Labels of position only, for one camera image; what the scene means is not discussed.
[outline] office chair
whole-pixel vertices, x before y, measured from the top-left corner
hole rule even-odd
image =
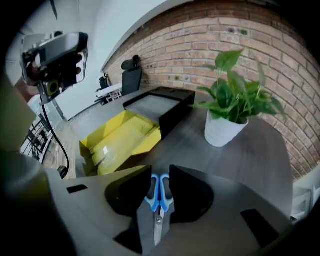
[[[107,87],[109,87],[108,85],[108,79],[109,79],[109,76],[107,73],[104,73],[103,76],[100,77],[99,79],[99,82],[100,82],[100,88],[97,89],[95,92],[99,92]]]
[[[128,95],[139,91],[142,77],[142,68],[138,66],[139,56],[135,55],[130,60],[125,60],[121,68],[122,73],[122,95]]]

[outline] potted plant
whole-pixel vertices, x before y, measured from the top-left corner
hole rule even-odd
[[[215,60],[215,66],[205,65],[217,72],[217,81],[211,88],[197,88],[212,97],[212,101],[200,102],[194,107],[208,109],[204,136],[215,147],[223,147],[236,137],[248,124],[249,117],[262,113],[285,117],[280,102],[270,92],[263,90],[266,77],[257,58],[259,81],[246,81],[232,71],[242,51],[221,52]],[[220,78],[221,72],[227,73],[227,81]]]

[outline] brick wall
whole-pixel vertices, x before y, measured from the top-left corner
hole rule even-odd
[[[280,100],[287,120],[262,118],[283,135],[292,174],[300,179],[320,160],[320,66],[277,12],[248,3],[195,1],[178,6],[133,34],[104,70],[113,84],[121,83],[122,62],[139,55],[142,87],[196,90],[210,87],[217,78],[202,65],[214,65],[221,51],[242,48],[234,70],[256,81],[254,56],[262,63],[266,89]]]

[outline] white wall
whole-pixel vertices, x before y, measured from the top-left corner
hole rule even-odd
[[[100,70],[121,44],[143,24],[175,6],[193,0],[107,0],[99,7],[94,48]]]
[[[56,98],[69,120],[94,104],[101,70],[117,48],[139,27],[158,14],[191,0],[55,0],[58,20],[46,1],[21,29],[25,34],[88,33],[88,59],[84,81]],[[7,54],[6,73],[15,84],[21,77],[18,34]]]

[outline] white pot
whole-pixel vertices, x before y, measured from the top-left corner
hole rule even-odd
[[[222,117],[219,119],[212,119],[211,113],[208,110],[204,137],[212,146],[217,148],[223,147],[232,141],[232,139],[247,126],[248,122],[249,121],[245,124],[238,124],[230,122]]]

